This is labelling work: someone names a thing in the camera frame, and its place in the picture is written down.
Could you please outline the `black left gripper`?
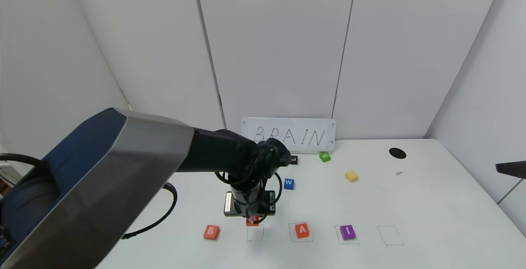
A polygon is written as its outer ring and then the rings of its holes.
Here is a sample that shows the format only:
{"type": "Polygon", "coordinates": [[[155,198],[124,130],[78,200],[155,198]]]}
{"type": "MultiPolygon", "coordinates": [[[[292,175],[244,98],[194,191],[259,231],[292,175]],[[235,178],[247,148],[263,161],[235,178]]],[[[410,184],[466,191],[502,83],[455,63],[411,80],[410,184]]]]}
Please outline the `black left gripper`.
{"type": "Polygon", "coordinates": [[[244,183],[230,183],[226,192],[225,216],[264,217],[276,212],[276,192],[265,190],[262,180],[248,180],[244,183]]]}

